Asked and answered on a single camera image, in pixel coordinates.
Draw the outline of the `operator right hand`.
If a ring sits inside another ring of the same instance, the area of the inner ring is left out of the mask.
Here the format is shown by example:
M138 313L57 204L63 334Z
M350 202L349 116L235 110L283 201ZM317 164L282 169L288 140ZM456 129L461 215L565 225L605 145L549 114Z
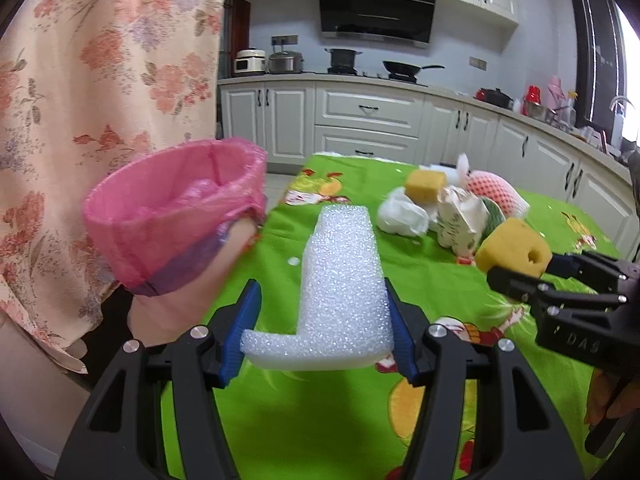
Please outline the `operator right hand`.
M602 419L625 417L640 408L639 379L623 388L617 396L614 389L620 378L595 368L591 375L584 423L593 428Z

